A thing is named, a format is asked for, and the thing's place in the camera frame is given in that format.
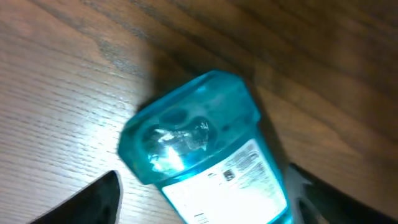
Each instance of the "wooden table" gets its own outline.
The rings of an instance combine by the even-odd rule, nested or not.
[[[120,223],[180,223],[119,160],[118,136],[148,99],[213,69],[252,83],[290,160],[398,218],[397,12],[395,0],[1,0],[0,223],[110,169]]]

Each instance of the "transparent blue plastic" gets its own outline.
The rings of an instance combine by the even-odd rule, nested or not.
[[[241,78],[212,71],[131,118],[121,133],[118,153],[143,184],[162,189],[208,169],[255,139],[284,191],[281,174],[257,127],[260,118]],[[272,223],[291,221],[288,203]]]

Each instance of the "brown wooden tabletop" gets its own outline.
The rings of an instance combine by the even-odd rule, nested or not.
[[[395,0],[1,0],[0,223],[117,169],[120,223],[180,223],[116,155],[148,99],[213,69],[255,87],[286,154],[398,218]]]

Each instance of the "sticker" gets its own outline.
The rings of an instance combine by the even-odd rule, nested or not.
[[[287,206],[254,139],[209,169],[162,191],[188,224],[264,224]]]

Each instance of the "wood grain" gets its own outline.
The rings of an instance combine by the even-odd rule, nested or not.
[[[180,223],[118,159],[147,100],[209,70],[255,87],[290,160],[398,218],[393,0],[2,0],[0,223],[110,169],[120,223]]]

